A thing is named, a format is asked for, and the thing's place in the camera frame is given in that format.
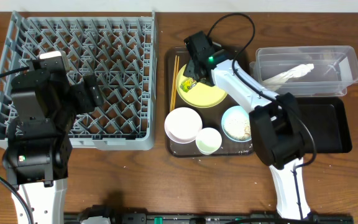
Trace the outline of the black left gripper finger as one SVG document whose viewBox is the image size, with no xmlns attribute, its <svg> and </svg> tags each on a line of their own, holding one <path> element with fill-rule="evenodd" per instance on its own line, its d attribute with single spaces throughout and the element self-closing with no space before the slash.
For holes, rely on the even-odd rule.
<svg viewBox="0 0 358 224">
<path fill-rule="evenodd" d="M 95 106 L 102 106 L 104 104 L 103 92 L 100 90 L 98 81 L 95 75 L 88 74 L 83 76 L 85 87 L 90 92 L 90 95 L 93 98 L 93 103 Z"/>
<path fill-rule="evenodd" d="M 92 95 L 86 90 L 84 82 L 70 87 L 70 99 L 77 114 L 90 113 L 94 110 Z"/>
</svg>

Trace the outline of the green orange snack wrapper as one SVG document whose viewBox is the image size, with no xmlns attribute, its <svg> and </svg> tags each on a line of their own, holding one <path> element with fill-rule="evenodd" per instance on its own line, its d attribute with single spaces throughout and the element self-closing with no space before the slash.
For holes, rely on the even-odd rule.
<svg viewBox="0 0 358 224">
<path fill-rule="evenodd" d="M 180 88 L 185 92 L 189 92 L 194 86 L 196 86 L 197 81 L 192 78 L 186 78 L 180 84 Z"/>
</svg>

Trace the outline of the white napkin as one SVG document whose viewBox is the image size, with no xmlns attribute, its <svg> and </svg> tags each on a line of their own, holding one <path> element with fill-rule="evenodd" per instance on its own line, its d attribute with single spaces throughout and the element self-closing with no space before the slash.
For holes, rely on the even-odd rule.
<svg viewBox="0 0 358 224">
<path fill-rule="evenodd" d="M 282 84 L 286 83 L 291 78 L 301 78 L 306 74 L 310 73 L 314 69 L 314 65 L 312 63 L 301 64 L 296 67 L 293 67 L 286 72 L 279 73 L 274 77 L 268 78 L 263 81 L 263 84 Z"/>
</svg>

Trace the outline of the light blue bowl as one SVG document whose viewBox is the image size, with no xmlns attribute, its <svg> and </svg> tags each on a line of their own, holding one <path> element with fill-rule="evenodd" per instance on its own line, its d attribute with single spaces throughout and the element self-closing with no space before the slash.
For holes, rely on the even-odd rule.
<svg viewBox="0 0 358 224">
<path fill-rule="evenodd" d="M 252 139 L 248 113 L 241 106 L 226 110 L 221 119 L 224 134 L 232 141 L 247 142 Z"/>
</svg>

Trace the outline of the small white cup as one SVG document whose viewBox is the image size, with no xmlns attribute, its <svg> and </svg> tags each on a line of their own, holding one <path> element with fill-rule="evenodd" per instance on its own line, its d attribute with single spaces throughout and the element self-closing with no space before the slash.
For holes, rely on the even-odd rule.
<svg viewBox="0 0 358 224">
<path fill-rule="evenodd" d="M 195 139 L 196 147 L 204 155 L 216 152 L 221 147 L 222 141 L 220 132 L 214 128 L 203 128 Z"/>
</svg>

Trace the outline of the rice food waste pile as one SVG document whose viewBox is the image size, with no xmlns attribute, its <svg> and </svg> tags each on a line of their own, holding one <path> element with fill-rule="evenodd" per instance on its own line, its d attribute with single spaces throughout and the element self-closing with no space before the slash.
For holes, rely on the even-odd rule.
<svg viewBox="0 0 358 224">
<path fill-rule="evenodd" d="M 227 136 L 235 141 L 244 142 L 251 139 L 248 119 L 227 119 L 223 124 L 223 128 Z"/>
</svg>

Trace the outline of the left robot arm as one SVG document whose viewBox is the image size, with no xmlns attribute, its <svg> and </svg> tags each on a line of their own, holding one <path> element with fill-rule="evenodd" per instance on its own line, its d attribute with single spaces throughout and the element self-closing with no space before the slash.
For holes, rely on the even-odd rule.
<svg viewBox="0 0 358 224">
<path fill-rule="evenodd" d="M 95 75 L 70 84 L 67 60 L 61 56 L 32 60 L 16 76 L 11 98 L 17 117 L 7 129 L 2 164 L 14 188 L 19 223 L 63 223 L 69 140 L 76 116 L 102 106 Z"/>
</svg>

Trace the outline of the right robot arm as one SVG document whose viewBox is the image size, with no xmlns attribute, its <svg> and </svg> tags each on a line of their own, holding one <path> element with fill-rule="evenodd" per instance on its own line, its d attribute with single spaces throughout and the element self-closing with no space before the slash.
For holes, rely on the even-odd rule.
<svg viewBox="0 0 358 224">
<path fill-rule="evenodd" d="M 254 152 L 272 173 L 278 214 L 287 221 L 306 220 L 311 209 L 302 168 L 310 164 L 304 160 L 306 148 L 315 143 L 301 120 L 296 98 L 255 81 L 238 64 L 237 56 L 219 49 L 203 31 L 184 43 L 190 54 L 185 76 L 222 89 L 249 115 Z"/>
</svg>

